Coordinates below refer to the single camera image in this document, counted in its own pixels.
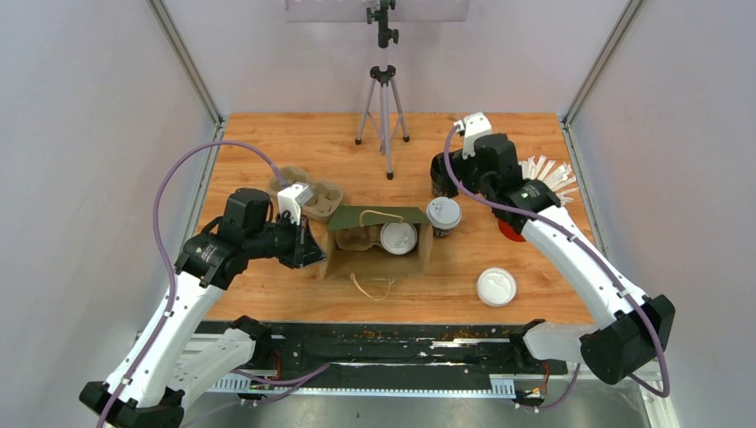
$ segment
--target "white cup lid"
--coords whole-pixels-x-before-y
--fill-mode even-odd
[[[488,268],[478,277],[478,297],[489,306],[504,306],[516,293],[514,277],[500,267]]]
[[[386,223],[381,229],[381,245],[391,254],[407,254],[417,244],[417,232],[408,223]]]
[[[428,204],[425,211],[431,223],[439,228],[453,228],[462,220],[462,209],[455,200],[439,197]]]

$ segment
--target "orange wooden tabletop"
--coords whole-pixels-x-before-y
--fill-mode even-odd
[[[224,139],[253,144],[279,167],[305,169],[314,180],[340,185],[352,205],[409,205],[425,209],[432,199],[431,158],[443,150],[454,119],[464,114],[408,113],[411,141],[393,142],[394,174],[386,179],[380,141],[366,127],[362,145],[354,139],[359,114],[271,113],[231,115]],[[554,114],[489,114],[494,132],[509,135],[521,160],[546,155],[570,163],[559,120]],[[452,150],[461,147],[455,138]],[[272,173],[255,154],[222,147],[210,180],[200,226],[223,213],[226,198],[239,187],[266,189]],[[580,230],[591,237],[578,193],[566,205]],[[267,321],[524,324],[534,318],[557,323],[590,323],[582,301],[545,256],[530,243],[504,238],[490,209],[460,196],[462,223],[446,239],[436,239],[425,276],[400,280],[382,301],[369,300],[352,282],[317,278],[317,266],[290,270],[275,259],[253,260],[237,276],[208,319],[241,315]],[[325,225],[312,222],[320,239]],[[475,283],[491,267],[508,270],[517,281],[517,295],[503,308],[480,301]],[[366,291],[383,296],[386,283],[361,282]]]

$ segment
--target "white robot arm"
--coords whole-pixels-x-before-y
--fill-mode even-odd
[[[172,311],[166,313],[166,293],[120,365],[104,383],[88,383],[79,399],[99,415],[116,394],[107,421],[119,428],[177,428],[185,409],[219,378],[248,362],[264,361],[272,346],[270,328],[241,317],[215,343],[177,366],[205,314],[249,260],[277,257],[288,268],[302,268],[325,259],[307,218],[301,216],[301,204],[312,196],[306,184],[284,188],[278,194],[278,218],[266,221],[272,204],[265,192],[239,189],[232,194],[224,215],[185,243],[176,262],[177,293]],[[215,226],[218,230],[212,233]],[[148,338],[162,318],[166,321],[160,336],[149,345]],[[145,346],[149,349],[144,359],[127,378],[128,369]]]
[[[514,144],[506,135],[493,134],[483,113],[459,120],[456,130],[464,136],[464,148],[449,155],[457,183],[445,169],[439,173],[444,161],[440,153],[431,164],[434,189],[455,196],[457,186],[464,183],[466,190],[498,206],[494,215],[546,255],[585,302],[595,322],[530,323],[522,341],[531,356],[585,363],[599,379],[615,384],[657,354],[643,317],[650,320],[665,348],[675,315],[672,303],[664,295],[650,298],[625,278],[580,232],[546,184],[522,177]],[[622,291],[607,270],[619,279]]]

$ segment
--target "tripod leg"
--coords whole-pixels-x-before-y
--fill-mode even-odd
[[[391,167],[391,119],[389,117],[389,85],[381,84],[381,152],[386,155],[386,178],[394,178],[394,170]]]
[[[355,138],[355,144],[362,144],[362,132],[365,130],[365,118],[370,112],[370,100],[373,99],[373,90],[375,89],[375,80],[370,80],[370,91],[367,93],[367,103],[365,109],[362,110],[362,119],[359,121],[359,129],[357,130],[357,138]]]
[[[402,126],[402,136],[404,141],[409,141],[409,133],[407,132],[407,123],[404,121],[404,111],[401,108],[401,100],[399,100],[399,89],[397,88],[397,82],[394,78],[391,78],[391,90],[394,92],[394,101],[397,103],[397,113],[399,114],[399,123]]]

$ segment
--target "white bracket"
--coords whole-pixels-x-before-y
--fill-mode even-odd
[[[585,364],[580,353],[580,337],[593,333],[595,325],[541,323],[523,337],[525,346],[535,359],[558,359]]]
[[[302,217],[302,205],[315,196],[306,183],[294,183],[278,192],[278,211],[281,214],[289,212],[293,224],[298,225]]]
[[[464,145],[462,147],[462,159],[475,156],[475,140],[482,136],[493,133],[489,118],[482,111],[471,114],[462,120],[455,122],[459,132],[464,132]]]

